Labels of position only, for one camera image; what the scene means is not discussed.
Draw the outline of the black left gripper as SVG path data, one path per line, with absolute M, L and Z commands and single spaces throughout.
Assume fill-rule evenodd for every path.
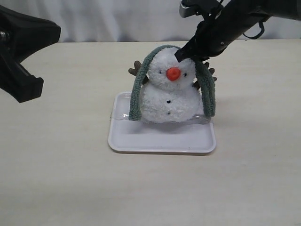
M 57 43 L 61 27 L 33 16 L 0 7 L 0 88 L 19 103 L 39 98 L 44 80 L 31 75 L 22 62 L 35 52 Z

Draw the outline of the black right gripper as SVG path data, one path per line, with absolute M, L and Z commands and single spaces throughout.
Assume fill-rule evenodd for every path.
M 228 4 L 215 19 L 207 19 L 197 26 L 193 36 L 176 51 L 178 62 L 192 59 L 204 62 L 221 54 L 229 44 L 261 19 L 260 4 Z

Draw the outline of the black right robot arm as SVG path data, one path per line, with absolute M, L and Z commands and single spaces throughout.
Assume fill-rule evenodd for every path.
M 299 0 L 231 0 L 226 6 L 219 0 L 182 0 L 179 13 L 186 18 L 203 17 L 194 36 L 180 48 L 178 62 L 187 58 L 205 61 L 220 55 L 234 40 L 255 24 L 262 25 L 271 17 L 299 21 Z

